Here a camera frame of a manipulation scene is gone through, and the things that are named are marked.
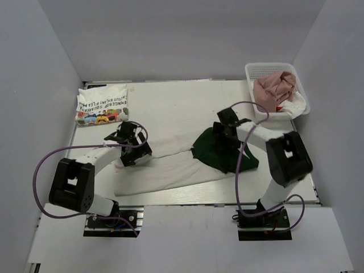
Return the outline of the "pink t-shirt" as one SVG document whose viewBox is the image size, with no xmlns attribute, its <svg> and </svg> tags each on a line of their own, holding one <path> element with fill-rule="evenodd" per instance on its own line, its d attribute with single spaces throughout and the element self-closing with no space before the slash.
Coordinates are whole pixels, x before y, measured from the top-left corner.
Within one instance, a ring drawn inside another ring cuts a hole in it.
<svg viewBox="0 0 364 273">
<path fill-rule="evenodd" d="M 278 71 L 254 80 L 253 95 L 255 102 L 269 113 L 289 99 L 296 86 L 296 76 L 288 71 Z"/>
</svg>

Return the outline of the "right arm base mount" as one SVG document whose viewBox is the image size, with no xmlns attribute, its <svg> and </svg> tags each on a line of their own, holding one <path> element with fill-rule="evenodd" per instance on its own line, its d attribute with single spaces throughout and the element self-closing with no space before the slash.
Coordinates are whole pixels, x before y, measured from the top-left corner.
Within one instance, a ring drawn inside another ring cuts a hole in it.
<svg viewBox="0 0 364 273">
<path fill-rule="evenodd" d="M 248 218 L 238 210 L 232 216 L 238 226 L 239 241 L 290 241 L 291 231 L 288 213 L 285 208 L 263 216 Z"/>
</svg>

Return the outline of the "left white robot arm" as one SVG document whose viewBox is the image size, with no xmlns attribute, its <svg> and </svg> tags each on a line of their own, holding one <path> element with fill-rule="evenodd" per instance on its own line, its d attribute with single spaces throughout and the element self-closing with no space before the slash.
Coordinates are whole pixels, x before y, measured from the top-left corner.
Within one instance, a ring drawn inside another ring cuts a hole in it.
<svg viewBox="0 0 364 273">
<path fill-rule="evenodd" d="M 119 223 L 118 203 L 94 193 L 95 177 L 106 166 L 120 160 L 122 167 L 152 155 L 146 129 L 136 122 L 122 122 L 104 138 L 107 144 L 89 145 L 83 156 L 59 161 L 49 193 L 49 202 L 82 214 L 95 214 L 108 227 Z"/>
</svg>

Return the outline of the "white t-shirt red print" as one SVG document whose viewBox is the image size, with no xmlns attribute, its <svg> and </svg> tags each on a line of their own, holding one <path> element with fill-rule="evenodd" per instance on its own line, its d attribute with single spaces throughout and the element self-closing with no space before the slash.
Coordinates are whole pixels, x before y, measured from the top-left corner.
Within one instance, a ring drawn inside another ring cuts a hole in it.
<svg viewBox="0 0 364 273">
<path fill-rule="evenodd" d="M 293 92 L 276 108 L 276 112 L 286 114 L 289 118 L 294 119 L 303 114 L 306 106 L 305 98 L 299 92 Z"/>
</svg>

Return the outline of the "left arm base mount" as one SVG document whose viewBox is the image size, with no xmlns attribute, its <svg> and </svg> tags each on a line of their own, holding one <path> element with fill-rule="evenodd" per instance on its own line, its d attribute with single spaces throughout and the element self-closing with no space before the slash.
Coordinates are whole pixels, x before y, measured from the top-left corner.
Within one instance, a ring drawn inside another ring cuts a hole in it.
<svg viewBox="0 0 364 273">
<path fill-rule="evenodd" d="M 143 224 L 144 207 L 142 206 L 120 206 L 119 217 L 127 220 L 129 227 L 124 221 L 102 220 L 93 216 L 87 216 L 85 221 L 84 237 L 105 237 L 105 238 L 136 238 Z"/>
</svg>

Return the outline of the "white and green t-shirt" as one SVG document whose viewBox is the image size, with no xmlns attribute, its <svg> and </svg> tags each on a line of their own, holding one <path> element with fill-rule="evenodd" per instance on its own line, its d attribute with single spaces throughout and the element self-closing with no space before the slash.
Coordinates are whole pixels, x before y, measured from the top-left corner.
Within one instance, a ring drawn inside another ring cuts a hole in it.
<svg viewBox="0 0 364 273">
<path fill-rule="evenodd" d="M 211 127 L 180 135 L 149 141 L 152 155 L 136 161 L 134 166 L 122 167 L 114 162 L 113 178 L 116 196 L 186 187 L 232 177 L 240 150 L 227 154 L 218 151 Z M 254 171 L 259 160 L 245 148 L 240 172 Z"/>
</svg>

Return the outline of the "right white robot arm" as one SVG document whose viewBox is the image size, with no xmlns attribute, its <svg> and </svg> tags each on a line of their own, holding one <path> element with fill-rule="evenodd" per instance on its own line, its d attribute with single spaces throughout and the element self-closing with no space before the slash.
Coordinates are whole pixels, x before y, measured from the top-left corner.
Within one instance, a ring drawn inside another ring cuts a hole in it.
<svg viewBox="0 0 364 273">
<path fill-rule="evenodd" d="M 311 159 L 299 133 L 290 131 L 280 133 L 267 129 L 260 124 L 269 119 L 255 123 L 250 119 L 239 119 L 232 108 L 217 113 L 219 121 L 214 123 L 213 131 L 218 151 L 238 152 L 235 165 L 235 197 L 241 215 L 256 217 L 265 227 L 271 226 L 278 219 L 277 212 L 291 199 L 292 189 L 313 170 Z M 255 213 L 242 210 L 238 194 L 238 175 L 242 153 L 247 144 L 252 144 L 266 152 L 272 180 L 257 202 Z"/>
</svg>

